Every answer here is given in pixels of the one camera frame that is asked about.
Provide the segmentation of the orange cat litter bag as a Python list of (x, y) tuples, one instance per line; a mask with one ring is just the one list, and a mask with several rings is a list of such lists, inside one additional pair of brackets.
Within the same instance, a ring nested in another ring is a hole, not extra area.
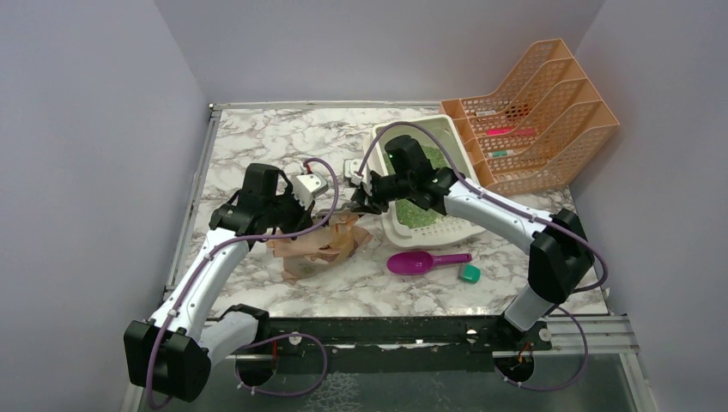
[(288, 283), (314, 277), (343, 264), (366, 245), (372, 234), (358, 220), (331, 221), (297, 239), (273, 239), (266, 245), (283, 259), (282, 279)]

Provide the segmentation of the magenta plastic litter scoop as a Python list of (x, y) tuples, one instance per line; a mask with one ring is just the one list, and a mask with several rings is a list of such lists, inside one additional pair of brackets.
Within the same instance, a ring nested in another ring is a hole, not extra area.
[(396, 275), (418, 276), (438, 266), (468, 263), (471, 260), (469, 253), (434, 255), (428, 251), (403, 251), (391, 256), (386, 268)]

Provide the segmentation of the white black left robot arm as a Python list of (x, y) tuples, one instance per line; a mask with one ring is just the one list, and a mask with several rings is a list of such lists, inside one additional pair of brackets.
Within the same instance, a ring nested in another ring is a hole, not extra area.
[(164, 303), (124, 332), (130, 382), (186, 402), (202, 392), (211, 369), (234, 350), (266, 348), (269, 314), (233, 306), (205, 324), (222, 287), (258, 242), (308, 232), (315, 199), (328, 183), (320, 173), (289, 178), (278, 167), (252, 163), (243, 184), (215, 209), (192, 266)]

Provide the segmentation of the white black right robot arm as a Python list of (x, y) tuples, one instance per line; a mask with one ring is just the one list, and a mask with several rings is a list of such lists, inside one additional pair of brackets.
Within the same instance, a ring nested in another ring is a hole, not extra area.
[(380, 215), (406, 200), (420, 209), (464, 219), (517, 246), (529, 257), (526, 286), (501, 314), (497, 342), (516, 349), (530, 329), (576, 291), (595, 263), (579, 217), (530, 209), (487, 191), (450, 167), (433, 167), (421, 144), (401, 135), (385, 145), (392, 173), (369, 171), (361, 161), (345, 161), (344, 176), (355, 188), (352, 210)]

